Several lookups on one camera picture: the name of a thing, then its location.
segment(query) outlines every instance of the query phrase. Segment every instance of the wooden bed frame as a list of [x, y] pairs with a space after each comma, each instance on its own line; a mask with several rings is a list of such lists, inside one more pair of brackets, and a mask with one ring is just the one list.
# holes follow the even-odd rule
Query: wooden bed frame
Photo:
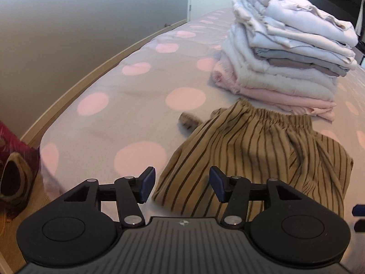
[[[98, 68], [94, 69], [73, 87], [71, 87], [65, 94], [63, 94], [50, 108], [48, 108], [47, 111], [42, 114], [42, 116], [21, 137], [21, 141], [31, 147], [39, 147], [41, 144], [41, 139], [46, 130], [90, 85], [92, 85], [108, 71], [116, 67], [122, 59], [140, 49], [156, 36], [171, 31], [186, 22], [187, 20], [179, 21], [142, 39], [141, 41], [138, 41], [100, 65]], [[34, 182], [28, 206], [12, 222], [5, 224], [4, 233], [0, 236], [0, 274], [16, 273], [25, 265], [25, 261], [16, 242], [16, 230], [25, 218], [35, 213], [37, 210], [44, 207], [48, 203], [50, 203], [50, 199], [44, 192], [42, 176], [40, 173], [38, 173]]]

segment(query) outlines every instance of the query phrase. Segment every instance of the folded clothes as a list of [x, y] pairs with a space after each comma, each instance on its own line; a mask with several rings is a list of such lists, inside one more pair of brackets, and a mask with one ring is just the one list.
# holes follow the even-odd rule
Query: folded clothes
[[332, 72], [330, 69], [321, 67], [316, 64], [308, 64], [308, 63], [301, 63], [301, 62], [295, 62], [289, 59], [267, 59], [270, 65], [277, 66], [277, 67], [289, 67], [289, 68], [296, 68], [296, 69], [310, 69], [314, 68], [322, 73], [331, 76], [331, 77], [338, 77], [339, 75], [335, 72]]
[[335, 99], [333, 92], [311, 81], [260, 73], [249, 69], [246, 59], [235, 46], [232, 46], [229, 38], [223, 42], [222, 51], [231, 61], [237, 75], [237, 82], [243, 87], [273, 90], [286, 95], [310, 97], [324, 101], [334, 101]]
[[260, 14], [253, 6], [255, 0], [234, 0], [233, 12], [239, 22], [251, 21], [255, 32], [264, 32], [270, 40], [286, 47], [315, 46], [344, 56], [355, 56], [347, 44], [327, 39], [316, 34], [303, 33], [300, 30], [286, 26], [271, 17]]
[[257, 72], [272, 75], [282, 75], [288, 78], [305, 79], [318, 84], [331, 92], [336, 91], [337, 78], [330, 78], [326, 74], [314, 69], [296, 69], [291, 67], [272, 66], [266, 60], [259, 60], [255, 57], [252, 49], [248, 45], [245, 27], [242, 24], [232, 24], [228, 31], [228, 38], [231, 45], [234, 45], [243, 56], [249, 69]]
[[318, 34], [326, 38], [347, 43], [353, 47], [358, 39], [353, 25], [336, 19], [333, 15], [318, 9], [308, 0], [257, 0], [261, 6], [255, 8], [288, 26], [305, 33]]
[[211, 76], [217, 86], [227, 89], [235, 95], [241, 94], [266, 104], [275, 105], [296, 115], [317, 115], [329, 121], [334, 120], [333, 108], [336, 106], [335, 102], [290, 96], [266, 89], [250, 89], [239, 85], [233, 66], [225, 53], [222, 53], [221, 59], [216, 63]]
[[286, 47], [282, 44], [276, 43], [266, 37], [260, 32], [247, 32], [247, 38], [249, 46], [253, 48], [266, 48], [274, 50], [285, 50], [295, 54], [301, 54], [305, 56], [310, 56], [318, 58], [327, 62], [335, 63], [337, 65], [354, 70], [357, 68], [357, 62], [354, 57], [343, 56], [340, 54], [333, 53], [321, 48], [314, 46], [296, 46], [296, 47]]
[[294, 53], [291, 53], [291, 52], [285, 51], [285, 50], [268, 50], [265, 48], [254, 48], [254, 53], [257, 56], [260, 56], [262, 58], [267, 58], [267, 59], [290, 59], [294, 62], [318, 65], [321, 67], [328, 68], [329, 70], [331, 70], [332, 72], [334, 72], [335, 74], [338, 74], [340, 76], [346, 76], [346, 73], [349, 71], [348, 68], [339, 66], [334, 63], [330, 63], [330, 62], [327, 62], [327, 61], [324, 61], [321, 59], [317, 59], [317, 58], [313, 58], [310, 56], [294, 54]]

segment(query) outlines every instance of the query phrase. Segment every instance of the logo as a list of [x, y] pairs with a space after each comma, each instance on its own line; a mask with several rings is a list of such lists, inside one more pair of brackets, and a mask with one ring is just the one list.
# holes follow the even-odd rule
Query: logo
[[187, 220], [185, 220], [185, 219], [179, 221], [179, 225], [182, 225], [183, 227], [186, 226], [186, 225], [188, 225], [188, 224], [189, 224], [189, 222]]

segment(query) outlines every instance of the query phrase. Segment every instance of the folded pink shirt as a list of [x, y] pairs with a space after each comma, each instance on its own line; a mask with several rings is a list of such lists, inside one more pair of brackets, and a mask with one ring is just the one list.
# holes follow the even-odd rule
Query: folded pink shirt
[[241, 94], [263, 103], [275, 105], [276, 107], [295, 115], [319, 116], [329, 121], [334, 120], [333, 108], [336, 106], [335, 102], [308, 97], [290, 96], [267, 89], [242, 87], [237, 83], [237, 77], [234, 73], [233, 66], [223, 52], [220, 61], [216, 63], [213, 69], [212, 79], [217, 86], [230, 90], [235, 95]]

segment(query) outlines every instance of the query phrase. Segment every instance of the bed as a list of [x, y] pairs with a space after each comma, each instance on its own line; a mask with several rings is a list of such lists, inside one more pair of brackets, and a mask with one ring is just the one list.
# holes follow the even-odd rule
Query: bed
[[[233, 21], [231, 9], [221, 9], [157, 36], [74, 101], [41, 142], [48, 196], [54, 199], [88, 178], [108, 184], [137, 176], [147, 166], [156, 168], [158, 178], [188, 136], [178, 125], [181, 112], [208, 119], [238, 98], [210, 79]], [[365, 71], [360, 66], [340, 77], [336, 102], [335, 121], [313, 118], [313, 127], [339, 141], [354, 159], [344, 215], [353, 228], [352, 208], [365, 203]], [[141, 210], [147, 221], [152, 215], [173, 216], [150, 200]], [[103, 203], [102, 211], [117, 220], [114, 203]], [[342, 263], [355, 273], [365, 273], [364, 246], [364, 234], [352, 230]]]

